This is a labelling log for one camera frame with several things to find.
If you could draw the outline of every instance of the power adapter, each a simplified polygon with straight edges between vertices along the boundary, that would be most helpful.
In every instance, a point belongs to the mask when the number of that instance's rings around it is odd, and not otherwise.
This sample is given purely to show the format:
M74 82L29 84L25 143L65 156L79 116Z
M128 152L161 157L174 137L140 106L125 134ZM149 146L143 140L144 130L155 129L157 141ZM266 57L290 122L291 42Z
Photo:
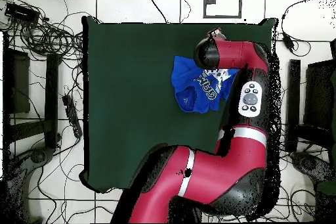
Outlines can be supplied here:
M286 48L293 52L294 49L294 42L291 40L291 37L287 35L286 33L282 33L282 41L285 44Z

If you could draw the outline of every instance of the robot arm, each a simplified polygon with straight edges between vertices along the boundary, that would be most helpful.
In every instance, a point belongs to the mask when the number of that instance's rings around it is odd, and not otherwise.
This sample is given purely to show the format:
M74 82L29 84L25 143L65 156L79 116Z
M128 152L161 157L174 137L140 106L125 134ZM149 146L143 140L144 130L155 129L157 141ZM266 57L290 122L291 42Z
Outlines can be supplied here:
M215 154L187 146L167 146L154 153L155 165L129 223L167 223L174 196L208 205L222 215L246 215L261 198L268 126L266 56L258 45L226 41L217 31L201 41L194 58L202 68L241 69L226 103Z

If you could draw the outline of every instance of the blue t-shirt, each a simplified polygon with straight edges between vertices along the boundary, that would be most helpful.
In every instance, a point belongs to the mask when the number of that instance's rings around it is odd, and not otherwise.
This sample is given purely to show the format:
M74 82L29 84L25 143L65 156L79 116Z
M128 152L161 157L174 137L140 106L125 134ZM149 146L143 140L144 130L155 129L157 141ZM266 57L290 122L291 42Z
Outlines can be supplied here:
M174 57L171 83L184 112L218 111L220 99L227 100L237 69L204 70L193 59Z

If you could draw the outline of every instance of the green tablecloth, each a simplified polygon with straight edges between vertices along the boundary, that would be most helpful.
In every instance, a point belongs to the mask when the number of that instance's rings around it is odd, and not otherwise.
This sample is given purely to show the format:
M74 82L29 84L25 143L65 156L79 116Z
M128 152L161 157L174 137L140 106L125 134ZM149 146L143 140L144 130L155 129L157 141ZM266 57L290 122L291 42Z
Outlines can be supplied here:
M225 102L218 112L180 110L171 85L174 56L192 58L196 45L218 26L227 39L254 41L270 50L276 20L259 25L86 22L89 138L84 147L89 150L82 181L104 192L128 188L140 161L158 143L213 152Z

